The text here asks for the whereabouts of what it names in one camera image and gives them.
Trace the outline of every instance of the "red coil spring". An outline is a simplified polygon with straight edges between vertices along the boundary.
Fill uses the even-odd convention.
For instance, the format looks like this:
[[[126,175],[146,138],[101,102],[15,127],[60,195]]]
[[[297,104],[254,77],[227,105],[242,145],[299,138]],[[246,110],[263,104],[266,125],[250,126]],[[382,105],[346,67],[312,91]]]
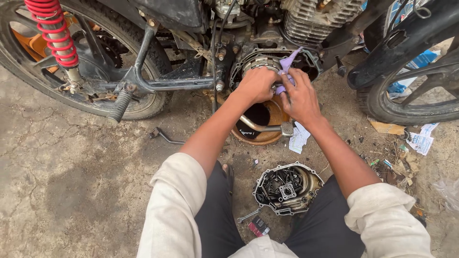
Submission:
[[[64,19],[61,4],[59,0],[24,0],[29,11],[32,13],[32,19],[38,22],[37,28],[43,32],[42,37],[48,42],[48,47],[52,50],[52,55],[56,58],[57,63],[63,67],[74,67],[78,65],[78,54],[77,49],[73,45],[73,40],[70,37],[70,32],[67,28],[67,23]],[[50,18],[56,17],[52,20],[42,20],[37,18]],[[57,29],[44,29],[41,25],[55,25],[62,22],[62,26]],[[50,39],[48,34],[57,34],[65,32],[65,36],[61,39]],[[64,47],[55,47],[52,43],[61,43],[68,40],[68,45]],[[71,50],[68,55],[59,55],[57,51]]]

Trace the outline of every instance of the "rear shock absorber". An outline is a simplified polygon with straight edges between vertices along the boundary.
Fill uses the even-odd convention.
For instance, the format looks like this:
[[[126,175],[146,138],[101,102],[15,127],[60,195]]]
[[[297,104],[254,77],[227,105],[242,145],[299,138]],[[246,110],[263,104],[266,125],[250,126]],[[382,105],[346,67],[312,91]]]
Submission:
[[[75,93],[83,83],[78,71],[78,54],[64,19],[59,0],[24,0],[37,28],[48,42],[51,54],[65,68],[70,79],[70,92]]]

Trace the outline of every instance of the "plastic bag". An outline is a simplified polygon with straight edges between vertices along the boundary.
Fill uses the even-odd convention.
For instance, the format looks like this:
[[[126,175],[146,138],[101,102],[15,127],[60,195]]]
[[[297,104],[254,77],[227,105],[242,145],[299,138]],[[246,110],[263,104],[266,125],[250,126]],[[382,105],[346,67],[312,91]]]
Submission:
[[[459,212],[459,179],[456,181],[440,179],[432,185],[446,199],[446,207]]]

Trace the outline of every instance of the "removed clutch cover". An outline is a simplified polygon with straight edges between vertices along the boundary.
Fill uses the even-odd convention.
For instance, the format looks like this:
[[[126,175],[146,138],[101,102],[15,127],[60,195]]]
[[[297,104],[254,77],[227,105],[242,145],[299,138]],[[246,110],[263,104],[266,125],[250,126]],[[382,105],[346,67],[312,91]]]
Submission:
[[[293,215],[307,211],[323,185],[314,170],[295,162],[263,172],[252,194],[260,207],[269,206],[276,215]]]

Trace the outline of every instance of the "forearm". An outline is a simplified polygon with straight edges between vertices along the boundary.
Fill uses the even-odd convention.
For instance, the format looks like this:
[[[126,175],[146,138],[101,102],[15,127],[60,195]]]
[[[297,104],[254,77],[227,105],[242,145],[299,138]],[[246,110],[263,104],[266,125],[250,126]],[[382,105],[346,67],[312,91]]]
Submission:
[[[249,108],[244,96],[232,93],[226,102],[186,141],[179,152],[192,156],[209,178],[225,139]]]
[[[325,118],[321,118],[308,130],[330,163],[345,198],[360,187],[381,182]]]

